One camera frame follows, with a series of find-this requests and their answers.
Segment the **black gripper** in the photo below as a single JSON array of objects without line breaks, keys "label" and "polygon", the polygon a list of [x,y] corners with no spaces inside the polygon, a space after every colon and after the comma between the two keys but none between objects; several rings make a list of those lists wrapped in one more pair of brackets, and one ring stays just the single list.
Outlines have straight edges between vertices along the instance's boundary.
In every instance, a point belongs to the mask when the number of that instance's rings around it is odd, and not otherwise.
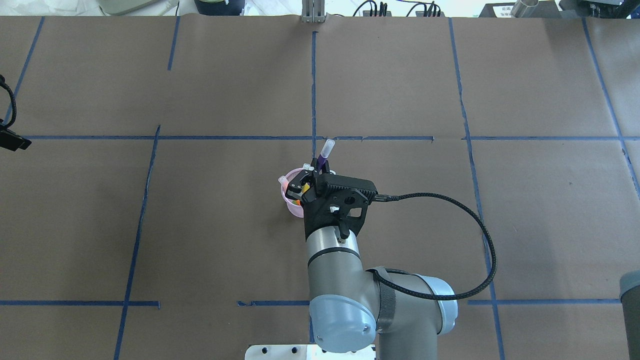
[{"label": "black gripper", "polygon": [[16,152],[17,150],[27,150],[32,145],[32,141],[11,131],[7,126],[0,126],[0,147],[5,150]]},{"label": "black gripper", "polygon": [[[378,195],[370,180],[325,173],[325,158],[311,160],[313,170],[302,170],[286,187],[286,198],[300,200],[304,214],[305,238],[326,227],[337,227],[345,240],[358,235],[366,220],[368,206]],[[302,187],[310,189],[302,194]]]}]

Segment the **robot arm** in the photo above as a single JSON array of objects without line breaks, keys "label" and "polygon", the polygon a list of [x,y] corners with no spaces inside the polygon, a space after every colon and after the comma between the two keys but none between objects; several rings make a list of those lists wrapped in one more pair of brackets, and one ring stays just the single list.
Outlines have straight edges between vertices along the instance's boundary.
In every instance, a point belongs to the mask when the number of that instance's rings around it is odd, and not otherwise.
[{"label": "robot arm", "polygon": [[[1,151],[3,360],[241,360],[312,342],[301,219],[276,179],[295,137],[36,138]],[[332,166],[382,193],[476,208],[494,290],[459,302],[441,360],[626,360],[618,279],[639,204],[612,136],[339,139]]]},{"label": "robot arm", "polygon": [[436,360],[438,337],[458,317],[455,292],[434,276],[364,269],[357,236],[376,194],[371,181],[336,175],[318,158],[286,187],[303,212],[315,343],[342,354],[378,341],[379,360]]}]

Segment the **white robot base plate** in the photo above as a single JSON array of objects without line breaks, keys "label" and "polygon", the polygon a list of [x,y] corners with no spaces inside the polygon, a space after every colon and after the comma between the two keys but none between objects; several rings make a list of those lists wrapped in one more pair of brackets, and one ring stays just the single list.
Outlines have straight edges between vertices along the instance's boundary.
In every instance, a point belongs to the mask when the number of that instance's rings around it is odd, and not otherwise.
[{"label": "white robot base plate", "polygon": [[257,344],[250,346],[245,360],[375,360],[374,345],[357,351],[335,353],[323,350],[317,344]]}]

